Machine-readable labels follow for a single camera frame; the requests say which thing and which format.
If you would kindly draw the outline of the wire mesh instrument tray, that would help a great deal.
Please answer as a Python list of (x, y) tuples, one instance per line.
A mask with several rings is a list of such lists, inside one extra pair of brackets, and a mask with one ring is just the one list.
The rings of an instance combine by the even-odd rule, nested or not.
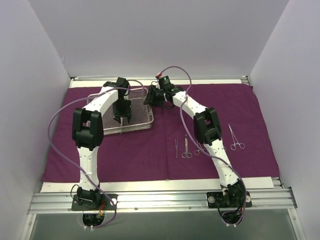
[(87, 104), (84, 108), (88, 111), (98, 111), (101, 113), (103, 134), (120, 134), (121, 123), (114, 120), (113, 103), (118, 99), (131, 101), (131, 120), (127, 123), (123, 119), (123, 132), (132, 132), (149, 129), (153, 125), (154, 115), (150, 105), (144, 105), (146, 96), (141, 94), (126, 95), (121, 94), (119, 90), (101, 92), (89, 95)]

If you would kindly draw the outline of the thin steel tweezers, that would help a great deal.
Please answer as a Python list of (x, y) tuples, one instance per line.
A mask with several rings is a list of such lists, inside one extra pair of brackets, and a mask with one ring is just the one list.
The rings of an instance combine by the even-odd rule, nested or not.
[(178, 144), (179, 140), (177, 138), (174, 139), (174, 143), (175, 143), (175, 157), (176, 159), (178, 159), (178, 151), (179, 151), (179, 144)]

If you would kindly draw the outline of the steel scissors top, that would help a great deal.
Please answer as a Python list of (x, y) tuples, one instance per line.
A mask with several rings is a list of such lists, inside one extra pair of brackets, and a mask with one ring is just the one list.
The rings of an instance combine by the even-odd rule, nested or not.
[(192, 158), (192, 153), (189, 152), (189, 149), (188, 149), (188, 137), (187, 135), (185, 135), (184, 137), (184, 152), (181, 154), (181, 157), (183, 159), (190, 159)]

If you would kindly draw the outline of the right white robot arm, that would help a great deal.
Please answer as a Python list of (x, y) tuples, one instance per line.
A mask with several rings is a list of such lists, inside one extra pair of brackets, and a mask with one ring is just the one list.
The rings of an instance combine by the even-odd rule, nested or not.
[(215, 108), (198, 103), (180, 86), (171, 83), (168, 76), (156, 76), (157, 85), (150, 85), (145, 103), (169, 102), (180, 110), (180, 116), (186, 113), (193, 119), (194, 142), (202, 144), (217, 170), (222, 200), (227, 206), (234, 206), (247, 191), (239, 174), (234, 170), (227, 156), (222, 139), (222, 128)]

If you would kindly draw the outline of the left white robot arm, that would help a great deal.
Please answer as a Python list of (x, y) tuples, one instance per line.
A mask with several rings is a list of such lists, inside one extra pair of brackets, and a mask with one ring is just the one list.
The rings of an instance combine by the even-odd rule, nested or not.
[(98, 187), (98, 150), (104, 139), (103, 115), (112, 107), (113, 119), (119, 124), (132, 118), (132, 105), (128, 99), (129, 81), (118, 77), (107, 81), (98, 95), (84, 107), (76, 108), (72, 119), (72, 140), (80, 160), (80, 182), (76, 191), (79, 201), (90, 210), (100, 206), (102, 194)]

